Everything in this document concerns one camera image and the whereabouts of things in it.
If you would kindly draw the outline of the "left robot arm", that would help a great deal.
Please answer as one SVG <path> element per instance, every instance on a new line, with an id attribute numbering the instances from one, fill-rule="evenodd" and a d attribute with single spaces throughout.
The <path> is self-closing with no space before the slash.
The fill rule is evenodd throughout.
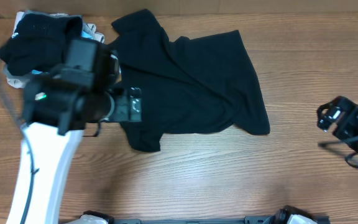
<path id="1" fill-rule="evenodd" d="M 89 123 L 141 121 L 141 90 L 115 85 L 115 50 L 71 42 L 64 63 L 33 76 L 23 92 L 21 159 L 9 223 L 57 223 L 70 165 Z"/>

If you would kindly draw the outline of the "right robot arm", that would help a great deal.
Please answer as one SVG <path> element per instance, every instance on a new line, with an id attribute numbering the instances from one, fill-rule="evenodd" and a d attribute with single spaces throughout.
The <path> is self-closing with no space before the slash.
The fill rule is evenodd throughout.
<path id="1" fill-rule="evenodd" d="M 358 104 L 345 96 L 337 96 L 319 106 L 316 114 L 317 127 L 326 132 L 335 124 L 333 136 L 337 138 L 337 141 L 321 142 L 318 146 L 329 149 L 336 144 L 346 144 L 353 150 L 353 153 L 345 157 L 345 161 L 350 163 L 350 160 L 358 155 Z"/>

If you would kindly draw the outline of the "black t-shirt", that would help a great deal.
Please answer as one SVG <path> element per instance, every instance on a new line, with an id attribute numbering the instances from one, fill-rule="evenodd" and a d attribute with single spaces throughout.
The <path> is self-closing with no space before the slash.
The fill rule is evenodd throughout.
<path id="1" fill-rule="evenodd" d="M 211 134 L 236 125 L 267 135 L 259 80 L 240 32 L 170 41 L 146 9 L 112 22 L 121 85 L 141 90 L 141 121 L 123 122 L 131 148 L 158 152 L 165 134 Z"/>

